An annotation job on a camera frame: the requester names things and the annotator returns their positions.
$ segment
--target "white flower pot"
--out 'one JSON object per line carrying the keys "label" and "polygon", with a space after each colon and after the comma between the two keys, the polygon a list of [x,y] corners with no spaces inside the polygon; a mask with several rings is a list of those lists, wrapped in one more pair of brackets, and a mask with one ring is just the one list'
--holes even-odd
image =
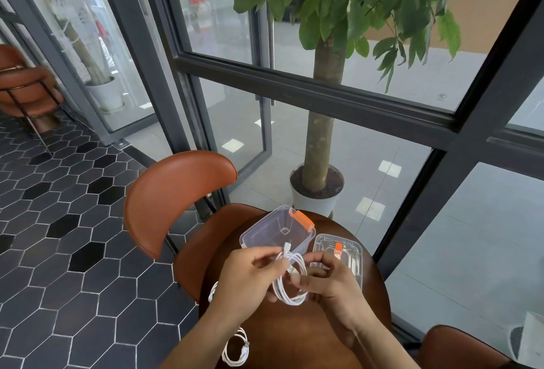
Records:
{"label": "white flower pot", "polygon": [[[340,173],[340,171],[336,167],[334,166],[331,166],[331,167],[333,167],[334,170]],[[291,187],[291,193],[293,194],[293,207],[295,209],[308,210],[310,212],[321,214],[322,216],[325,216],[325,217],[330,216],[332,209],[335,207],[336,201],[338,200],[338,197],[344,190],[344,187],[342,187],[342,190],[340,190],[340,192],[337,195],[330,197],[328,199],[312,199],[310,197],[303,196],[302,194],[297,192],[293,188],[293,185],[291,184],[290,177],[289,177],[289,186]]]}
{"label": "white flower pot", "polygon": [[100,111],[112,113],[125,106],[121,94],[122,90],[119,86],[119,80],[116,80],[115,77],[112,77],[112,80],[109,83],[101,84],[100,86],[86,87]]}

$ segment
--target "left hand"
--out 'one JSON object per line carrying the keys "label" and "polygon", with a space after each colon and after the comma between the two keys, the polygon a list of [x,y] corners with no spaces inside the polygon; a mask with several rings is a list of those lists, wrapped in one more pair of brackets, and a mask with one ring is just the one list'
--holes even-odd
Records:
{"label": "left hand", "polygon": [[272,282],[287,270],[287,259],[267,262],[269,256],[275,257],[281,251],[281,247],[234,250],[225,260],[208,310],[238,328],[257,310]]}

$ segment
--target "plastic storage box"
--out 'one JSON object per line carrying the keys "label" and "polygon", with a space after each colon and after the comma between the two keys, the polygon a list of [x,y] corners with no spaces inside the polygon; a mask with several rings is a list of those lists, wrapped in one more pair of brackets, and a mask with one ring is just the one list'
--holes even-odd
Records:
{"label": "plastic storage box", "polygon": [[304,254],[316,229],[304,213],[280,206],[256,222],[240,236],[242,247],[282,246],[291,243],[291,252]]}
{"label": "plastic storage box", "polygon": [[[333,235],[317,235],[313,251],[325,251],[339,258],[351,269],[357,283],[363,288],[363,248],[359,243]],[[312,263],[311,266],[326,268],[321,263]]]}

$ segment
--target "potted tree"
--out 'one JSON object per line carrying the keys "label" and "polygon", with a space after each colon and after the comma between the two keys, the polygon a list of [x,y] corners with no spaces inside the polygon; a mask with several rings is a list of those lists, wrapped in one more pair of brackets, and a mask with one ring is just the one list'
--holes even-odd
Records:
{"label": "potted tree", "polygon": [[[267,3],[271,16],[281,20],[292,0],[234,0],[234,10],[243,13]],[[313,78],[326,84],[341,84],[344,62],[357,52],[370,55],[364,34],[388,27],[391,36],[379,41],[372,56],[387,78],[386,92],[397,63],[415,59],[425,63],[431,30],[438,27],[452,58],[461,45],[461,32],[447,8],[447,0],[299,0],[291,21],[300,20],[299,39],[304,49],[315,50]],[[329,164],[334,119],[310,111],[304,163],[290,176],[296,208],[330,215],[344,186],[342,174]]]}
{"label": "potted tree", "polygon": [[103,112],[123,108],[121,88],[108,71],[94,14],[86,0],[44,0],[47,9],[84,65],[84,83]]}

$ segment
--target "wooden table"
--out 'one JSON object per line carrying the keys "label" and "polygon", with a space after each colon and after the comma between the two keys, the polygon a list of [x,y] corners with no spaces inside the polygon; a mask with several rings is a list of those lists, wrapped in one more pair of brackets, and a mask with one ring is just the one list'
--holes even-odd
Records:
{"label": "wooden table", "polygon": [[[319,214],[306,212],[316,225],[316,235],[327,233],[355,239],[345,228]],[[208,308],[208,295],[218,280],[223,263],[235,249],[240,249],[240,235],[259,221],[256,216],[237,228],[219,246],[206,269],[200,292],[199,314]],[[391,306],[381,277],[370,253],[363,247],[363,294],[378,319],[391,329]],[[360,368],[355,355],[336,338],[323,310],[318,304],[305,302],[289,306],[282,302],[264,301],[255,313],[241,325],[248,334],[250,353],[244,369],[316,369]],[[229,356],[237,359],[241,342],[229,342]],[[217,367],[228,368],[219,360]]]}

